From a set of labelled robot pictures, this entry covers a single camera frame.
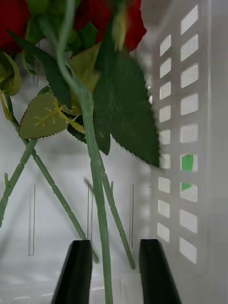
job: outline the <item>flower bouquet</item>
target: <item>flower bouquet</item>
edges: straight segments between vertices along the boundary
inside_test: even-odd
[[[144,75],[129,54],[146,33],[140,6],[141,0],[0,0],[0,101],[6,119],[26,146],[12,177],[8,179],[5,174],[0,227],[9,196],[32,155],[79,236],[86,239],[34,150],[39,138],[64,130],[84,142],[93,184],[86,182],[97,204],[105,299],[109,304],[113,303],[113,295],[104,191],[132,269],[135,263],[100,152],[109,154],[112,136],[142,161],[159,167],[159,136]],[[44,38],[53,56],[37,47]],[[10,99],[21,87],[14,61],[17,53],[21,53],[23,67],[32,75],[36,74],[35,62],[41,62],[48,81],[30,101],[20,123]],[[95,252],[93,258],[98,262]]]

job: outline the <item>artificial rose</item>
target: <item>artificial rose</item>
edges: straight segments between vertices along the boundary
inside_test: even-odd
[[[127,8],[128,30],[124,44],[129,52],[137,48],[146,33],[140,6],[141,0],[130,0]],[[110,16],[106,0],[81,0],[76,10],[74,28],[80,30],[92,23],[98,31],[96,42],[99,42],[105,34]]]
[[[0,49],[6,53],[20,52],[7,30],[25,38],[29,9],[26,0],[0,0]]]

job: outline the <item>white surface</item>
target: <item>white surface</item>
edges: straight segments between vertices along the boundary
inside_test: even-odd
[[[144,0],[142,4],[148,33],[137,58],[145,69],[160,131],[168,131],[169,140],[164,142],[162,153],[169,155],[170,168],[151,170],[114,142],[110,155],[103,159],[109,179],[114,181],[116,205],[135,257],[139,239],[159,238],[183,304],[227,304],[228,2],[173,0],[158,27],[152,25],[152,3]],[[169,58],[171,70],[163,66],[160,78],[161,65]],[[26,83],[24,86],[25,91],[14,98],[18,118],[39,91],[29,89]],[[0,129],[2,194],[4,172],[11,176],[24,146],[2,111]],[[89,227],[88,236],[101,256],[96,209],[94,206],[92,211],[91,196],[83,181],[85,176],[91,178],[86,146],[64,132],[40,140],[37,152],[86,233]],[[186,154],[197,156],[194,172],[181,171],[180,159]],[[181,192],[182,182],[193,187]],[[32,185],[36,185],[35,243],[34,255],[29,256]],[[132,189],[134,211],[130,204]],[[114,303],[142,304],[139,271],[129,268],[108,207],[107,216]],[[50,303],[67,248],[77,238],[57,198],[30,159],[10,197],[0,229],[2,303],[25,304],[28,297],[30,304]],[[101,264],[94,266],[90,300],[91,304],[104,303]]]

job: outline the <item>yellowed leaf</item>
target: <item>yellowed leaf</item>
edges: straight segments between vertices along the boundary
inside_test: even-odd
[[[20,87],[21,87],[20,72],[16,62],[8,54],[4,53],[4,55],[10,62],[14,73],[11,78],[1,82],[1,90],[5,95],[14,96],[20,91]]]
[[[72,57],[69,61],[69,66],[74,74],[85,84],[91,93],[94,91],[100,77],[99,73],[94,69],[99,48],[100,44],[95,44],[93,47]]]
[[[4,115],[5,115],[6,119],[7,120],[12,120],[12,117],[9,113],[9,110],[7,109],[7,107],[5,105],[2,93],[0,93],[0,101],[1,101],[2,109],[3,109],[3,112],[4,112]]]

